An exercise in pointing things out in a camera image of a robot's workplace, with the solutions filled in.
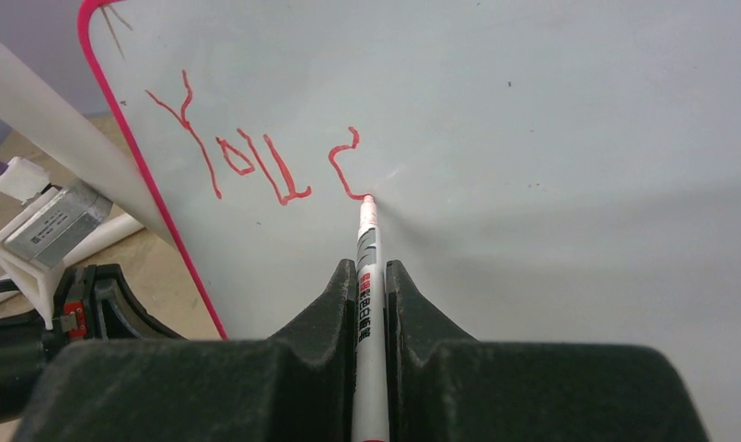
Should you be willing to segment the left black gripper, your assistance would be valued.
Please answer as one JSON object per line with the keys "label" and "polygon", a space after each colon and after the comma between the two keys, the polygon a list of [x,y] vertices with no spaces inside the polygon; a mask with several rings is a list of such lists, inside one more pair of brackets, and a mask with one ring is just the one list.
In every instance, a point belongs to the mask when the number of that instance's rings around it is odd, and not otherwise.
{"label": "left black gripper", "polygon": [[70,343],[179,338],[146,311],[118,264],[67,268],[53,302],[51,328],[36,309],[0,318],[0,424],[22,414],[42,370]]}

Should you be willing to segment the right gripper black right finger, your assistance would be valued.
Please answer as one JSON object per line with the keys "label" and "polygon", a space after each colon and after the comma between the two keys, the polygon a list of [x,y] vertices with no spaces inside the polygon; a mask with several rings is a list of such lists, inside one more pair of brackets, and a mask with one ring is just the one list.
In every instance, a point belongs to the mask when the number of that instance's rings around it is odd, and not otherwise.
{"label": "right gripper black right finger", "polygon": [[705,441],[685,383],[655,349],[481,341],[388,263],[396,441]]}

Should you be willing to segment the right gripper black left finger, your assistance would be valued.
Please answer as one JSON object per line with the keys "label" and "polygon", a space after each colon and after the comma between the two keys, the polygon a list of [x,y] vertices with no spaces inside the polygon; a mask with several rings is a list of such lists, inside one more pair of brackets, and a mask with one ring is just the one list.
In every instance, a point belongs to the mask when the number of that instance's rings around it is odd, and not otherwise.
{"label": "right gripper black left finger", "polygon": [[68,345],[44,370],[16,441],[346,441],[351,301],[338,263],[323,293],[263,340]]}

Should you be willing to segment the white red marker pen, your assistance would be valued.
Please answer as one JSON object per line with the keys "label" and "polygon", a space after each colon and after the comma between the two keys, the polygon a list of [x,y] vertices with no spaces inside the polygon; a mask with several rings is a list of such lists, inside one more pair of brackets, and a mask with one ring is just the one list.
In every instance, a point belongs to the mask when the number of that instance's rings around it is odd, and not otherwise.
{"label": "white red marker pen", "polygon": [[352,441],[390,440],[385,264],[380,240],[376,203],[366,195],[360,206],[357,239]]}

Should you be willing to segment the pink framed whiteboard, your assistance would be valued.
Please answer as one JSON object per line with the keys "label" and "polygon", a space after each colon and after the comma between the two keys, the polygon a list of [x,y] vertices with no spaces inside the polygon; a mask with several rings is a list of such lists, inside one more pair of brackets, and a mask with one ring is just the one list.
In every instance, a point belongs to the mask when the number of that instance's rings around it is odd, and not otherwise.
{"label": "pink framed whiteboard", "polygon": [[741,441],[741,1],[86,1],[221,334],[382,253],[475,337],[666,355]]}

